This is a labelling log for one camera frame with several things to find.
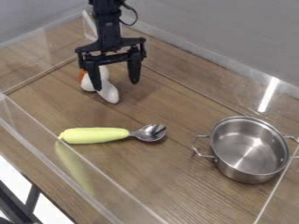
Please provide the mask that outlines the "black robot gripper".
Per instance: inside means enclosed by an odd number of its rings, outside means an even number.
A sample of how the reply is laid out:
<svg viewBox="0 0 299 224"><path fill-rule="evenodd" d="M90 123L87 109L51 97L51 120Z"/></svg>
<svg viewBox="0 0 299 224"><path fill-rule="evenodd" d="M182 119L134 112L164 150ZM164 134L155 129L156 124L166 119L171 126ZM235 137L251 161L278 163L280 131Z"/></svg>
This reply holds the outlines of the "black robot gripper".
<svg viewBox="0 0 299 224"><path fill-rule="evenodd" d="M88 71L94 88L102 90L99 66L124 61L130 80L136 84L140 80L142 61L146 58L146 38L123 38L119 22L98 21L95 25L98 40L75 49L79 67Z"/></svg>

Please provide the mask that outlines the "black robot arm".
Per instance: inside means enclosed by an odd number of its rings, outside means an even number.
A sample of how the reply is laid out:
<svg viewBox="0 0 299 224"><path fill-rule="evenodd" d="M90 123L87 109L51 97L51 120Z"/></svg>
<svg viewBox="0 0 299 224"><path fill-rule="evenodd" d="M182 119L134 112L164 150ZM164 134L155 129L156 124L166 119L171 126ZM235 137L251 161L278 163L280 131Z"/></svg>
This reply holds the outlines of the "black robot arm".
<svg viewBox="0 0 299 224"><path fill-rule="evenodd" d="M88 0L94 7L98 39L94 43L79 46L79 68L88 72L94 88L102 90L99 67L127 62L128 78L134 84L140 81L142 61L146 54L146 38L123 38L120 7L124 6L136 14L136 10L126 4L126 0Z"/></svg>

